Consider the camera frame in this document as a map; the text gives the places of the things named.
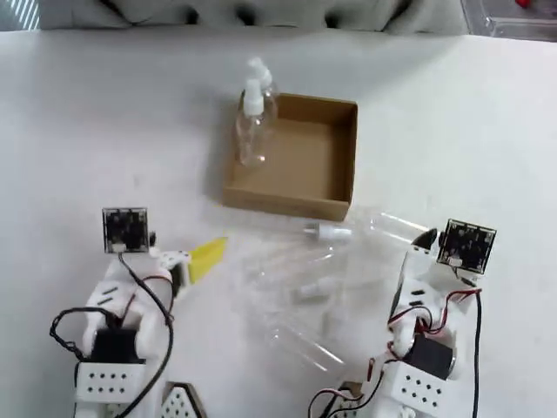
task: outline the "plastic bottle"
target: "plastic bottle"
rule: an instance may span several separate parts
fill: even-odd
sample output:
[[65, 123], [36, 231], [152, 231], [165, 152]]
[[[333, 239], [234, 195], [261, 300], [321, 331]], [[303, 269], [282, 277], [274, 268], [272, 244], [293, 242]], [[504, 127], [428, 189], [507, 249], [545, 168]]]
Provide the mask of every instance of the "plastic bottle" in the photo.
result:
[[269, 134], [269, 125], [264, 109], [261, 84], [254, 78], [248, 78], [242, 109], [236, 117], [239, 158], [246, 167], [265, 162], [265, 139]]
[[256, 78], [261, 85], [261, 92], [265, 101], [265, 113], [268, 114], [267, 118], [272, 122], [279, 115], [279, 89], [272, 79], [269, 68], [260, 57], [250, 59], [247, 64], [251, 71], [250, 77]]

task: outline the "perforated plate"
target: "perforated plate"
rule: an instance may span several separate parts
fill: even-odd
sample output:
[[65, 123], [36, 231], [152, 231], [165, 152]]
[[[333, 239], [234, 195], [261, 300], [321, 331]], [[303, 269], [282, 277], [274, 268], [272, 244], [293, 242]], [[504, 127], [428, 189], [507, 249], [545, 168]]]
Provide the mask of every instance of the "perforated plate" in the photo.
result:
[[76, 401], [130, 403], [144, 384], [143, 364], [80, 363]]
[[383, 395], [435, 418], [450, 416], [446, 414], [449, 390], [446, 381], [403, 361], [389, 367], [380, 387]]
[[174, 387], [164, 401], [161, 416], [162, 418], [203, 418], [203, 415], [196, 413], [192, 402], [185, 388]]

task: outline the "cable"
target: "cable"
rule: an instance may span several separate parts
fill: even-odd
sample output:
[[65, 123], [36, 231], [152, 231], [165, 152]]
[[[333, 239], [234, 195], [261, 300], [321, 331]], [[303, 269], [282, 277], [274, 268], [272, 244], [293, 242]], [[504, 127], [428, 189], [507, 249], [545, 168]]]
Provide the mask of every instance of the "cable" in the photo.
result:
[[160, 301], [160, 299], [157, 297], [157, 295], [147, 285], [145, 285], [145, 283], [135, 274], [135, 272], [131, 269], [131, 267], [128, 266], [128, 263], [126, 263], [124, 261], [124, 256], [122, 255], [122, 253], [118, 254], [118, 259], [120, 260], [120, 263], [122, 263], [122, 265], [128, 271], [130, 276], [134, 279], [136, 284], [139, 287], [141, 287], [143, 290], [145, 290], [147, 292], [147, 294], [149, 294], [149, 296], [151, 296], [151, 298], [153, 299], [155, 304], [157, 304], [158, 309], [160, 309], [160, 312], [164, 316], [164, 321], [166, 323], [166, 326], [168, 327], [168, 348], [166, 348], [166, 354], [164, 355], [164, 358], [161, 361], [157, 372], [153, 375], [151, 380], [145, 385], [145, 387], [138, 394], [136, 399], [134, 399], [126, 407], [126, 409], [124, 411], [122, 411], [122, 413], [116, 415], [116, 417], [115, 417], [115, 418], [125, 418], [125, 416], [128, 416], [131, 413], [131, 411], [133, 411], [133, 409], [139, 404], [139, 402], [141, 402], [145, 398], [145, 396], [151, 391], [153, 386], [155, 386], [155, 383], [157, 383], [158, 379], [163, 374], [164, 369], [166, 368], [166, 365], [168, 364], [168, 361], [171, 358], [172, 346], [174, 345], [174, 327], [172, 326], [172, 317], [171, 317], [170, 313], [164, 307], [163, 302]]
[[169, 283], [171, 285], [171, 305], [168, 308], [168, 313], [172, 312], [172, 308], [174, 307], [174, 297], [172, 296], [172, 280], [170, 280], [168, 277], [165, 276], [158, 276], [158, 275], [152, 275], [152, 276], [147, 276], [147, 277], [143, 277], [141, 279], [141, 281], [143, 281], [144, 283], [146, 281], [149, 280], [164, 280], [165, 282]]
[[392, 325], [394, 322], [396, 322], [397, 320], [399, 320], [400, 318], [402, 318], [404, 315], [408, 314], [409, 312], [415, 310], [415, 309], [424, 309], [427, 311], [427, 314], [429, 315], [429, 325], [427, 326], [427, 329], [431, 329], [433, 326], [433, 314], [432, 311], [429, 310], [429, 308], [424, 307], [423, 305], [419, 305], [417, 307], [409, 307], [408, 309], [397, 313], [396, 315], [394, 315], [393, 317], [391, 317], [391, 319], [387, 322], [387, 325]]
[[480, 333], [481, 333], [481, 297], [480, 292], [476, 293], [476, 303], [478, 313], [476, 320], [476, 337], [473, 353], [473, 409], [472, 418], [478, 416], [478, 400], [480, 398]]
[[448, 309], [449, 309], [449, 301], [451, 298], [456, 294], [463, 294], [469, 296], [471, 294], [477, 294], [481, 292], [481, 289], [472, 289], [472, 290], [455, 290], [454, 292], [450, 292], [445, 298], [445, 307], [443, 308], [443, 314], [441, 316], [441, 324], [435, 329], [429, 329], [426, 332], [431, 335], [439, 334], [446, 325], [446, 318], [448, 316]]
[[358, 405], [357, 407], [335, 409], [326, 418], [333, 418], [339, 412], [356, 411], [358, 409], [364, 408], [373, 399], [373, 397], [377, 393], [377, 390], [379, 389], [379, 385], [381, 384], [381, 381], [383, 380], [383, 375], [384, 374], [385, 374], [385, 372], [383, 370], [381, 370], [381, 375], [379, 376], [379, 380], [377, 381], [377, 384], [375, 385], [375, 388], [373, 389], [372, 394], [369, 395], [369, 398], [367, 398], [367, 400], [364, 403], [362, 403], [361, 405]]
[[347, 396], [345, 394], [343, 394], [342, 392], [340, 392], [337, 389], [331, 389], [331, 388], [327, 388], [327, 389], [321, 389], [319, 390], [312, 398], [312, 401], [310, 402], [310, 406], [307, 409], [307, 418], [312, 418], [312, 407], [313, 407], [313, 403], [317, 400], [317, 398], [319, 398], [322, 394], [334, 394], [335, 396], [340, 396], [342, 399], [344, 399], [345, 401], [359, 401], [360, 399], [362, 399], [364, 397], [363, 394], [361, 394], [360, 396], [356, 397], [356, 398], [352, 398], [351, 396]]
[[103, 307], [71, 307], [70, 309], [64, 309], [57, 315], [56, 318], [54, 318], [54, 320], [52, 321], [52, 325], [50, 325], [50, 336], [54, 338], [57, 343], [64, 347], [66, 350], [73, 353], [79, 361], [83, 361], [85, 360], [85, 356], [83, 352], [79, 348], [77, 348], [76, 342], [63, 340], [56, 332], [58, 324], [60, 323], [62, 318], [67, 314], [73, 314], [75, 312], [100, 313], [104, 315], [106, 326], [112, 329], [120, 327], [122, 325], [122, 319], [115, 313], [108, 311]]

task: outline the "cardboard box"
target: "cardboard box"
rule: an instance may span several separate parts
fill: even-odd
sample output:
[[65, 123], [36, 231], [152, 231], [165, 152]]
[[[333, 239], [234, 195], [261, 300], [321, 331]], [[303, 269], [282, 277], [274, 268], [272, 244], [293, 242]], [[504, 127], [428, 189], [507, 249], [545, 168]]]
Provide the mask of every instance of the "cardboard box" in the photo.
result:
[[358, 105], [282, 94], [265, 162], [247, 168], [234, 152], [225, 170], [226, 206], [342, 220], [352, 202]]

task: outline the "white plastic cap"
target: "white plastic cap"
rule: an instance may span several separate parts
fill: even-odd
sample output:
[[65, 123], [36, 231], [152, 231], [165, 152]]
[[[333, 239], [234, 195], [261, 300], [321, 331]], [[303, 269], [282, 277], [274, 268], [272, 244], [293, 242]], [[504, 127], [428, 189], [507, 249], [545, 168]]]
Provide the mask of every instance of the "white plastic cap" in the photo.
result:
[[261, 84], [255, 78], [245, 80], [244, 114], [246, 116], [258, 116], [263, 113], [263, 94]]
[[260, 57], [250, 59], [247, 65], [251, 70], [250, 77], [256, 78], [262, 89], [266, 89], [272, 84], [272, 74]]
[[348, 242], [352, 239], [352, 229], [329, 224], [310, 224], [304, 232], [316, 240]]

